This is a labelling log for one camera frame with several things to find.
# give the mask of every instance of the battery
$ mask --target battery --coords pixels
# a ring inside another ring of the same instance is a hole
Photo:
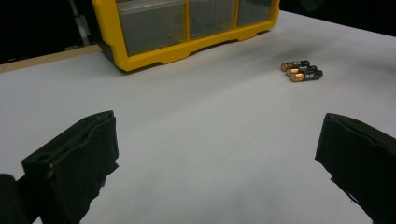
[[[301,82],[301,81],[309,81],[309,80],[318,80],[322,77],[323,77],[323,72],[321,70],[318,70],[318,71],[305,71],[296,74],[291,74],[290,79],[293,82]]]
[[[280,69],[283,72],[286,72],[286,70],[288,70],[288,68],[309,66],[309,65],[310,65],[310,62],[308,60],[302,60],[302,61],[296,61],[296,62],[282,63],[280,65]]]
[[[305,71],[318,71],[318,68],[314,65],[311,66],[300,66],[300,67],[292,67],[292,68],[288,68],[286,70],[286,75],[288,77],[291,77],[291,74],[296,74],[299,72],[305,72]]]

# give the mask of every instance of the yellow storage organizer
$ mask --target yellow storage organizer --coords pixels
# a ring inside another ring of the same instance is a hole
[[[92,0],[99,46],[124,71],[172,63],[276,24],[279,0]]]

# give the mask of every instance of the aa battery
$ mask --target aa battery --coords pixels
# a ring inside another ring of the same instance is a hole
[[[290,79],[293,82],[300,82],[300,81],[317,80],[322,77],[323,77],[323,72],[321,70],[318,70],[318,71],[305,71],[305,72],[291,74]]]
[[[291,77],[291,74],[297,74],[305,71],[318,71],[318,68],[314,65],[311,66],[300,66],[300,67],[292,67],[286,70],[286,75]]]
[[[286,70],[288,70],[288,68],[309,66],[309,65],[310,65],[310,62],[308,60],[302,60],[302,61],[296,61],[296,62],[282,63],[280,65],[280,69],[283,72],[286,72]]]

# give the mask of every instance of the white table surface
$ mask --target white table surface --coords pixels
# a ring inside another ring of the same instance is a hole
[[[279,69],[305,59],[321,80]],[[113,110],[120,168],[82,224],[369,224],[314,158],[326,113],[396,136],[395,59],[394,37],[281,11],[268,33],[129,75],[101,52],[3,73],[0,172],[20,178],[25,157]]]

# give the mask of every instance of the dark background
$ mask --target dark background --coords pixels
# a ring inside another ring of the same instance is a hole
[[[92,16],[92,0],[75,0]],[[307,11],[300,0],[280,0],[281,10],[383,35],[396,36],[390,0],[327,0]],[[4,0],[0,7],[0,63],[16,62],[83,46],[68,0]]]

